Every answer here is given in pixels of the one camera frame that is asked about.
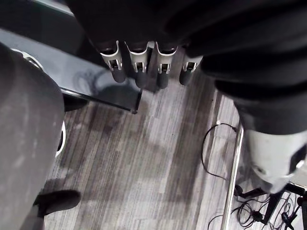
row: tripod leg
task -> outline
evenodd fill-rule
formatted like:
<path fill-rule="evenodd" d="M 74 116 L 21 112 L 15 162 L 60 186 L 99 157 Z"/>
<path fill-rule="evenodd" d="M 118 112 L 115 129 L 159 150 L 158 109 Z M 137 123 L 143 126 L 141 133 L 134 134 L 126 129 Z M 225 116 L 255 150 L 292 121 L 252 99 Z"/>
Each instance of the tripod leg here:
<path fill-rule="evenodd" d="M 307 201 L 302 202 L 302 216 L 304 230 L 307 230 Z"/>
<path fill-rule="evenodd" d="M 251 190 L 247 193 L 242 193 L 239 196 L 244 198 L 244 199 L 251 199 L 251 198 L 262 196 L 262 195 L 265 195 L 265 194 L 267 194 L 267 193 L 264 192 L 261 188 L 256 188 L 256 189 Z"/>
<path fill-rule="evenodd" d="M 273 215 L 282 196 L 283 196 L 283 191 L 270 195 L 270 201 L 267 210 L 265 212 L 263 220 L 261 221 L 264 225 L 268 224 L 268 222 L 270 221 L 271 216 Z"/>

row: black cable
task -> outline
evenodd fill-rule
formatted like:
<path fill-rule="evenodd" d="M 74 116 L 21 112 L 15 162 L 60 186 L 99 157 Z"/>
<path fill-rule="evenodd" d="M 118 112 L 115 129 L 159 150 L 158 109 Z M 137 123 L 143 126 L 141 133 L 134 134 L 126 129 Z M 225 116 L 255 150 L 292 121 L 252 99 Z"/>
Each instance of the black cable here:
<path fill-rule="evenodd" d="M 214 174 L 214 173 L 209 172 L 208 169 L 206 168 L 205 163 L 204 163 L 204 160 L 203 160 L 203 146 L 204 146 L 204 144 L 205 144 L 206 138 L 207 138 L 208 134 L 209 134 L 213 129 L 215 129 L 216 127 L 218 127 L 218 126 L 220 126 L 220 125 L 229 126 L 229 127 L 231 127 L 231 128 L 236 132 L 236 128 L 233 127 L 233 126 L 230 125 L 230 124 L 227 124 L 227 123 L 219 123 L 219 124 L 216 124 L 216 125 L 212 126 L 212 127 L 206 132 L 206 134 L 205 134 L 205 136 L 204 136 L 204 138 L 203 138 L 203 142 L 202 142 L 202 151 L 201 151 L 201 163 L 202 163 L 203 169 L 204 169 L 208 174 L 210 174 L 210 175 L 212 175 L 212 176 L 215 176 L 215 177 L 219 177 L 219 178 L 221 178 L 221 179 L 227 181 L 226 178 L 224 178 L 224 177 L 222 177 L 222 176 L 219 176 L 219 175 L 216 175 L 216 174 Z"/>
<path fill-rule="evenodd" d="M 268 197 L 268 198 L 266 198 L 264 201 L 258 201 L 258 200 L 256 200 L 256 199 L 253 199 L 253 198 L 251 198 L 251 199 L 248 199 L 248 200 L 246 200 L 246 201 L 240 201 L 240 200 L 238 200 L 238 198 L 236 197 L 236 200 L 238 201 L 238 202 L 240 202 L 240 203 L 242 203 L 239 207 L 237 207 L 237 208 L 235 208 L 235 209 L 233 209 L 232 211 L 231 211 L 231 214 L 233 214 L 236 210 L 237 210 L 237 214 L 236 214 L 236 218 L 237 218 L 237 221 L 239 222 L 239 224 L 241 225 L 241 227 L 243 227 L 244 229 L 248 229 L 248 228 L 250 228 L 252 225 L 253 225 L 253 223 L 255 222 L 253 219 L 252 219 L 252 207 L 251 207 L 251 205 L 249 204 L 249 202 L 250 201 L 255 201 L 255 202 L 257 202 L 257 203 L 261 203 L 261 204 L 263 204 L 264 203 L 264 205 L 265 204 L 267 204 L 268 202 L 269 202 L 269 200 L 270 200 L 270 197 Z M 242 215 L 242 211 L 246 211 L 246 212 L 248 212 L 248 218 L 246 219 L 246 220 L 244 220 L 244 221 L 242 221 L 241 220 L 241 215 Z M 213 220 L 215 220 L 216 218 L 218 218 L 218 217 L 221 217 L 221 216 L 223 216 L 223 215 L 218 215 L 218 216 L 215 216 L 215 217 L 213 217 L 210 221 L 209 221 L 209 223 L 208 223 L 208 230 L 209 230 L 209 227 L 210 227 L 210 224 L 212 223 L 212 221 Z"/>
<path fill-rule="evenodd" d="M 239 207 L 236 207 L 235 209 L 233 209 L 232 211 L 231 211 L 231 214 L 233 214 L 236 210 L 238 210 L 239 209 Z M 209 227 L 210 227 L 210 224 L 212 223 L 212 221 L 214 221 L 216 218 L 218 218 L 218 217 L 222 217 L 223 215 L 218 215 L 218 216 L 215 216 L 215 217 L 213 217 L 210 221 L 209 221 L 209 223 L 208 223 L 208 228 L 207 228 L 207 230 L 209 230 Z"/>

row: floor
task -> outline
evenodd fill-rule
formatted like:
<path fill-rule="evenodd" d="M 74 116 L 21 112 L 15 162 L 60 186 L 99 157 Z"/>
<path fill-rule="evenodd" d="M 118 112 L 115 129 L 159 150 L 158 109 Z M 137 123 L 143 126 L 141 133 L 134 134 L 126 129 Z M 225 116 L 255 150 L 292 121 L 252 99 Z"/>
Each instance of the floor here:
<path fill-rule="evenodd" d="M 238 115 L 199 71 L 188 87 L 178 75 L 165 90 L 143 92 L 136 115 L 97 103 L 66 114 L 67 143 L 44 191 L 76 189 L 83 198 L 47 216 L 46 230 L 206 230 L 223 213 L 228 183 L 208 175 L 200 155 L 206 131 L 217 121 L 237 126 Z M 211 172 L 229 177 L 235 139 L 226 126 L 208 136 Z M 217 218 L 210 229 L 220 225 Z M 242 229 L 235 217 L 230 226 Z"/>

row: robotic hand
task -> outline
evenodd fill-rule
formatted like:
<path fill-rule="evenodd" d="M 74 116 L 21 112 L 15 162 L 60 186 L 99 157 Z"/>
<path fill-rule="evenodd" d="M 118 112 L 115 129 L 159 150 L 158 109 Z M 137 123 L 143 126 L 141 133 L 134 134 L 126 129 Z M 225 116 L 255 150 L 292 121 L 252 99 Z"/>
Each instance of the robotic hand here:
<path fill-rule="evenodd" d="M 125 41 L 132 46 L 156 41 L 160 51 L 162 47 L 173 48 L 169 52 L 165 49 L 166 54 L 182 46 L 189 58 L 203 56 L 201 70 L 214 78 L 218 90 L 234 100 L 248 136 L 255 182 L 258 181 L 263 190 L 278 192 L 304 163 L 306 2 L 66 2 L 99 52 L 103 52 L 99 48 L 106 42 Z M 200 59 L 195 61 L 196 65 L 190 65 L 193 66 L 190 69 L 195 70 Z M 183 70 L 187 64 L 188 61 L 183 64 Z M 158 77 L 160 88 L 167 86 L 168 70 Z M 181 83 L 188 81 L 185 73 L 180 76 Z"/>

